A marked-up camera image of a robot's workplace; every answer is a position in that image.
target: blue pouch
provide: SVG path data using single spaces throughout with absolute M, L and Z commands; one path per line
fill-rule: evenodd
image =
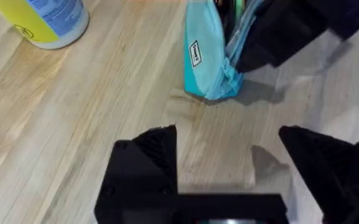
M 263 0 L 250 0 L 225 45 L 223 26 L 213 0 L 187 3 L 185 28 L 185 91 L 208 100 L 236 96 L 243 82 L 237 64 L 254 11 Z

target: light wood surface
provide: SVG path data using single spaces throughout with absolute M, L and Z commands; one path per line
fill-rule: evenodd
M 338 41 L 326 33 L 247 74 L 237 98 L 207 103 L 183 91 L 184 1 L 85 5 L 88 30 L 60 50 L 34 47 L 0 15 L 0 223 L 95 223 L 115 140 L 168 124 L 181 192 L 280 192 L 292 222 L 321 222 L 277 131 L 359 141 L 359 33 L 331 67 Z

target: butcher block countertop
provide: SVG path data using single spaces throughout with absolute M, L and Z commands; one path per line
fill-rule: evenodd
M 38 49 L 0 15 L 0 223 L 96 223 L 114 142 L 169 124 L 181 192 L 279 192 L 291 222 L 321 222 L 277 132 L 359 141 L 359 33 L 338 47 L 327 32 L 281 67 L 246 74 L 236 98 L 208 102 L 184 92 L 185 1 L 85 5 L 87 31 L 59 50 Z

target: black plastic part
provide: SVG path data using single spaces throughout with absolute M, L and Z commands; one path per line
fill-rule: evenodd
M 327 29 L 343 40 L 359 30 L 359 0 L 268 0 L 260 7 L 236 65 L 240 72 L 278 67 Z
M 327 22 L 303 0 L 272 1 L 250 30 L 237 64 L 240 72 L 259 68 L 267 63 L 277 67 L 318 37 Z
M 327 20 L 330 30 L 346 40 L 359 30 L 359 0 L 308 0 Z
M 178 194 L 175 126 L 118 141 L 95 206 L 99 224 L 191 224 L 250 219 L 287 224 L 280 195 Z
M 330 223 L 359 223 L 359 144 L 297 126 L 280 138 Z

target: wood grain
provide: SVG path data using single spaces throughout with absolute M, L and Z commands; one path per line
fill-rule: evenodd
M 280 192 L 293 223 L 321 222 L 277 131 L 359 141 L 359 33 L 330 66 L 339 43 L 326 33 L 210 103 L 183 91 L 184 1 L 85 4 L 88 30 L 60 50 L 34 47 L 0 15 L 0 223 L 95 223 L 115 140 L 168 124 L 181 192 Z

